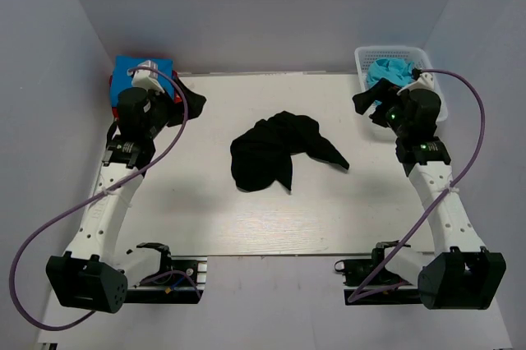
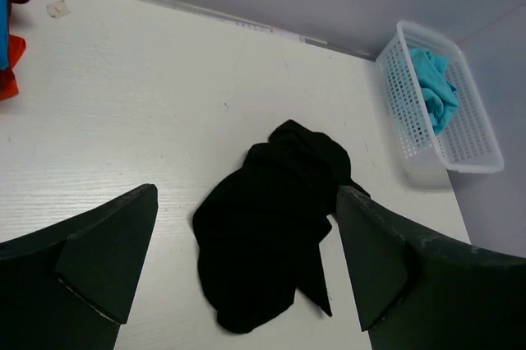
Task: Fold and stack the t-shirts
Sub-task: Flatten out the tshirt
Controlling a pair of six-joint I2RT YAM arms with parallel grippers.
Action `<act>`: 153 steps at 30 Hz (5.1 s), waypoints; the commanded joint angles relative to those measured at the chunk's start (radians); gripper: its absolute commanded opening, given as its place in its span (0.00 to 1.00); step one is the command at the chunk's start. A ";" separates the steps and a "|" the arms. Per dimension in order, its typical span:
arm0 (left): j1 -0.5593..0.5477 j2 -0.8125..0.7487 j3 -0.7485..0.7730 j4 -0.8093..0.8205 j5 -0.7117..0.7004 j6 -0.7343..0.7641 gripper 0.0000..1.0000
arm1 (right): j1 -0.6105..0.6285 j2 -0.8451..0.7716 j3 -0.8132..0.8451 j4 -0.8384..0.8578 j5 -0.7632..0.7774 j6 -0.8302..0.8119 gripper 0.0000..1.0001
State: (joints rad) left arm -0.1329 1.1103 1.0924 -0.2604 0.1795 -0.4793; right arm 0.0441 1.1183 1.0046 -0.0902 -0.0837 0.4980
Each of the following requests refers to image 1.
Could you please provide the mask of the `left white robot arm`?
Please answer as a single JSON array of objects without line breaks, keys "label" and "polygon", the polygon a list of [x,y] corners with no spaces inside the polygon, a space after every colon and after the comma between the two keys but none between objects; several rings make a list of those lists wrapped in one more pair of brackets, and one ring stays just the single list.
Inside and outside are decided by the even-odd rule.
[{"label": "left white robot arm", "polygon": [[118,234],[146,172],[159,160],[155,137],[201,114],[205,97],[173,76],[173,92],[146,78],[118,93],[92,200],[78,232],[46,274],[61,306],[117,312],[125,303],[169,302],[180,283],[196,284],[198,263],[174,260],[167,245],[142,242],[116,254]]}]

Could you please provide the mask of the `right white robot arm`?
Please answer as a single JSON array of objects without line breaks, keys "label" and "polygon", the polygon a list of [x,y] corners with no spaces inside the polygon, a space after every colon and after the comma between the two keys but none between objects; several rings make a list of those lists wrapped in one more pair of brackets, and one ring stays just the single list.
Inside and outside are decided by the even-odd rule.
[{"label": "right white robot arm", "polygon": [[348,296],[348,303],[376,295],[373,279],[400,277],[418,290],[430,309],[486,310],[504,276],[506,263],[487,249],[459,196],[445,144],[436,136],[441,98],[413,85],[399,88],[386,79],[353,96],[356,113],[374,106],[370,119],[396,136],[396,156],[416,190],[424,212],[399,241],[386,245],[371,262],[371,273]]}]

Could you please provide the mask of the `black t shirt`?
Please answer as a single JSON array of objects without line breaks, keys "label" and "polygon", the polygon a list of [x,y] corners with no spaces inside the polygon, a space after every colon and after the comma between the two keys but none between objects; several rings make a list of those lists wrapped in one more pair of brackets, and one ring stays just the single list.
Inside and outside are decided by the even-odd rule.
[{"label": "black t shirt", "polygon": [[320,133],[318,121],[287,111],[261,119],[230,145],[231,175],[237,189],[261,191],[279,182],[292,190],[295,154],[327,163],[343,171],[350,165],[336,147]]}]

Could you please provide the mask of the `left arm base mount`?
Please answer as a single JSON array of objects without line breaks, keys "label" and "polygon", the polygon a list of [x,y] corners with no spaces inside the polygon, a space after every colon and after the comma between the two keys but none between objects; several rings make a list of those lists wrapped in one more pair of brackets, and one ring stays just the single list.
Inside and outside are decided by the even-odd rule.
[{"label": "left arm base mount", "polygon": [[127,291],[125,304],[197,305],[205,291],[206,257],[173,258],[169,268],[177,273],[147,279]]}]

